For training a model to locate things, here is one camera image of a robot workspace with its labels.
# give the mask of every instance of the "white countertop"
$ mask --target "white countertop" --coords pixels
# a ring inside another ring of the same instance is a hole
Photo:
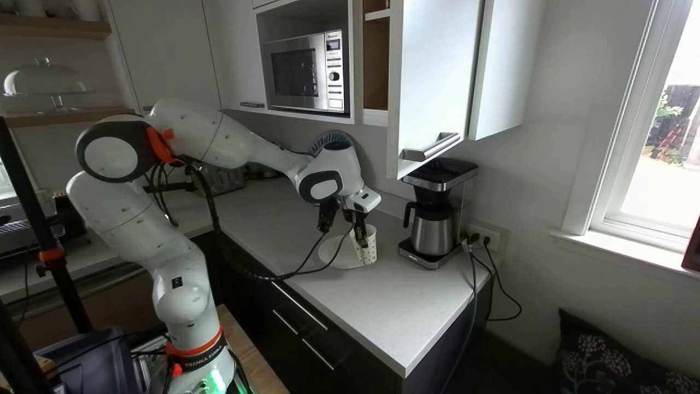
[[[320,237],[317,210],[305,204],[288,181],[254,183],[219,200],[223,233],[274,274],[295,269]],[[362,343],[397,375],[409,378],[444,332],[468,306],[470,263],[458,255],[426,271],[399,257],[409,237],[397,217],[373,213],[378,228],[378,263],[364,269],[327,269],[289,285],[327,317]],[[335,231],[347,231],[342,215]]]

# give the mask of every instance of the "electrical outlet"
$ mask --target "electrical outlet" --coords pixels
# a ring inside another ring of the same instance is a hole
[[[489,237],[491,240],[489,247],[495,257],[506,255],[506,246],[509,246],[509,231],[506,228],[474,221],[467,227],[467,233],[480,234],[480,246],[483,246],[483,240]]]

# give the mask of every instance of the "window sill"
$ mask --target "window sill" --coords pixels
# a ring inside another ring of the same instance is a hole
[[[631,240],[611,237],[604,233],[587,233],[584,237],[573,237],[564,233],[552,233],[559,241],[564,241],[573,252],[587,255],[595,260],[621,263],[629,268],[640,268],[654,279],[668,280],[700,280],[700,271],[680,268],[684,255],[663,247],[634,243]]]

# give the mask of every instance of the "robotic arm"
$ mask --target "robotic arm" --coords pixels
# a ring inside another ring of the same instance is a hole
[[[172,393],[226,393],[237,385],[237,361],[226,351],[210,293],[203,255],[168,227],[134,183],[153,164],[188,155],[206,164],[239,169],[248,163],[289,177],[312,204],[350,213],[360,246],[364,217],[382,195],[362,181],[350,141],[335,138],[317,155],[284,152],[222,113],[175,100],[156,104],[146,119],[113,116],[85,130],[76,142],[84,166],[69,195],[85,224],[124,258],[149,269],[153,306],[168,327],[175,359]]]

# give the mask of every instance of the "floor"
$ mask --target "floor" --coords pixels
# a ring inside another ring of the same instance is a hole
[[[549,371],[483,334],[463,359],[447,394],[549,394]]]

